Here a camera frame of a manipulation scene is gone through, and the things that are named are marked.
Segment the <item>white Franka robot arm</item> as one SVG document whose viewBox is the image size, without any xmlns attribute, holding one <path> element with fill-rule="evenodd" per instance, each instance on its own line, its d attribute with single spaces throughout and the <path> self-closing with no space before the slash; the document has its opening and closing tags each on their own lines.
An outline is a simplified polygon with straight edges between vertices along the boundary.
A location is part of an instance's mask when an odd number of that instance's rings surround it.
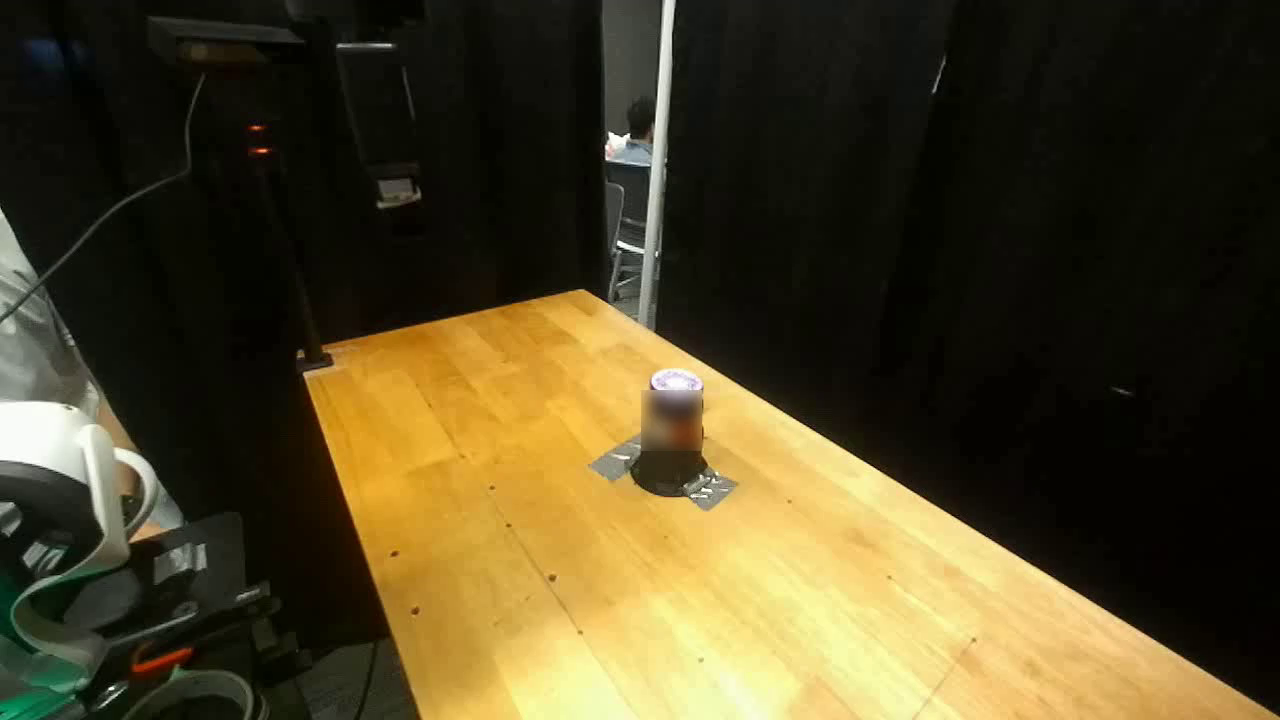
<svg viewBox="0 0 1280 720">
<path fill-rule="evenodd" d="M 88 410 L 57 401 L 0 405 L 0 501 L 17 517 L 6 535 L 6 619 L 29 653 L 76 666 L 104 656 L 96 630 L 52 619 L 36 600 L 122 566 L 156 497 L 156 467 Z"/>
</svg>

